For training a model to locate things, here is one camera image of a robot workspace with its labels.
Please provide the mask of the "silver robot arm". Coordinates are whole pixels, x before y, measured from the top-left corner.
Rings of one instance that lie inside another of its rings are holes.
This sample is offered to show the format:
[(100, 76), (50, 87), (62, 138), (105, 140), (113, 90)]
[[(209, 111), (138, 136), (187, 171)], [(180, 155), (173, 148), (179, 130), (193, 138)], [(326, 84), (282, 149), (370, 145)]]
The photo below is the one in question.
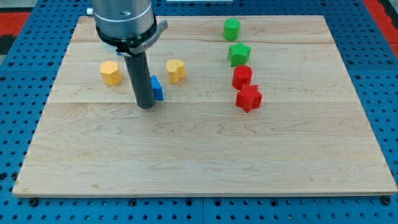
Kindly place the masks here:
[(151, 0), (91, 0), (99, 38), (125, 56), (152, 47), (168, 28), (157, 22)]

